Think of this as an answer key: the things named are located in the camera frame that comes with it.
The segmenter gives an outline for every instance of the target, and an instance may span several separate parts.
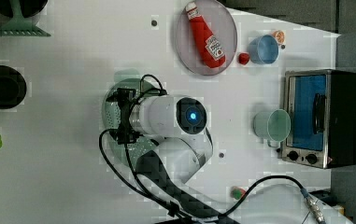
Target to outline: ketchup label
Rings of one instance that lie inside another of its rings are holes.
[[[224,56],[224,52],[221,49],[221,43],[213,35],[206,40],[206,49],[215,61]]]
[[[189,17],[189,20],[195,17],[200,17],[200,13],[198,12],[198,8],[195,8],[189,12],[187,12],[187,16]]]

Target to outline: blue bowl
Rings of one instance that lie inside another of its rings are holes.
[[[279,54],[277,40],[271,35],[259,36],[248,47],[250,60],[257,64],[273,63]]]

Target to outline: oven knob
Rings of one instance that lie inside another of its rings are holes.
[[[299,154],[295,151],[291,151],[288,154],[289,159],[291,159],[292,161],[297,161],[297,159],[299,158]]]
[[[318,158],[317,158],[317,156],[314,155],[314,154],[309,154],[308,156],[306,156],[306,160],[308,161],[309,164],[312,165],[312,164],[317,163]]]

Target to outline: green cup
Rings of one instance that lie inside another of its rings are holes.
[[[266,139],[270,147],[271,142],[279,143],[285,140],[291,131],[291,118],[282,109],[260,112],[254,118],[254,132]]]

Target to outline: small red object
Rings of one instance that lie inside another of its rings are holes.
[[[239,58],[238,58],[239,63],[245,65],[245,64],[247,64],[249,62],[249,59],[250,59],[249,54],[247,54],[247,53],[240,53],[239,54]]]
[[[221,43],[207,27],[204,18],[198,12],[197,5],[190,2],[186,6],[186,12],[192,27],[195,45],[204,64],[209,68],[222,66],[226,61],[226,56],[221,48]]]

